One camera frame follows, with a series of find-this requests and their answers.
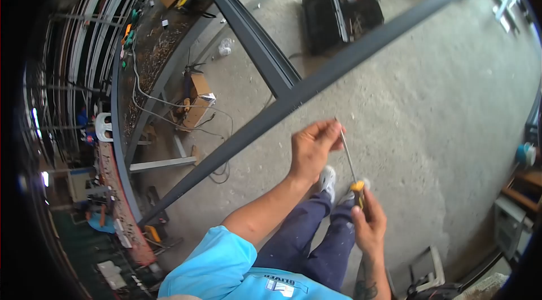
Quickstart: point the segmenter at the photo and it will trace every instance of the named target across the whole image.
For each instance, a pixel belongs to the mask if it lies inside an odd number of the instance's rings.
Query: hand
[[[382,206],[372,192],[364,188],[363,194],[365,197],[364,211],[359,206],[352,208],[356,243],[370,259],[384,259],[384,233],[388,220]]]
[[[334,120],[317,121],[292,135],[292,165],[288,177],[312,186],[318,181],[329,151],[342,149],[340,130]]]

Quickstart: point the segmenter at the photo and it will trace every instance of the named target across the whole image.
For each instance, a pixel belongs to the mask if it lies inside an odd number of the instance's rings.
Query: navy blue pants
[[[288,214],[280,229],[258,253],[254,267],[300,273],[340,291],[348,256],[355,242],[350,216],[353,206],[354,200],[349,200],[331,211],[331,201],[326,192],[312,195]],[[312,238],[322,219],[330,212],[331,222],[326,236],[311,252]]]

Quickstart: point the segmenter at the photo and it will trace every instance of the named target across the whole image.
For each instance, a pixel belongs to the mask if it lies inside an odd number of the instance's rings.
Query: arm
[[[228,215],[222,225],[253,245],[265,238],[318,181],[329,151],[342,149],[341,128],[336,120],[326,120],[295,133],[292,136],[292,165],[286,178],[266,194]]]
[[[100,227],[104,227],[105,225],[105,205],[102,205],[102,210],[100,212]]]
[[[364,189],[364,195],[366,214],[358,206],[352,208],[356,243],[363,251],[354,289],[354,299],[390,299],[391,291],[384,265],[384,233],[386,232],[387,219],[371,191]]]

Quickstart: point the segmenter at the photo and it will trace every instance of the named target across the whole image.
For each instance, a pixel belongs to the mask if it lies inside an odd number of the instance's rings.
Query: white sneaker
[[[318,179],[320,190],[325,190],[328,193],[331,203],[335,201],[335,177],[335,170],[333,167],[327,165],[322,172],[320,172],[320,178]]]
[[[363,178],[363,183],[364,183],[363,188],[367,188],[368,190],[371,190],[371,182],[369,181],[369,179]],[[354,197],[355,197],[354,191],[351,189],[348,189],[348,193],[339,200],[339,204],[353,200]]]

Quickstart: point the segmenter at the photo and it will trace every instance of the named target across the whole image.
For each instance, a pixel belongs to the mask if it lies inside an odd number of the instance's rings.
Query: plastic bag
[[[234,41],[231,38],[224,38],[218,46],[218,52],[221,56],[225,57],[231,54],[231,49],[234,47]]]

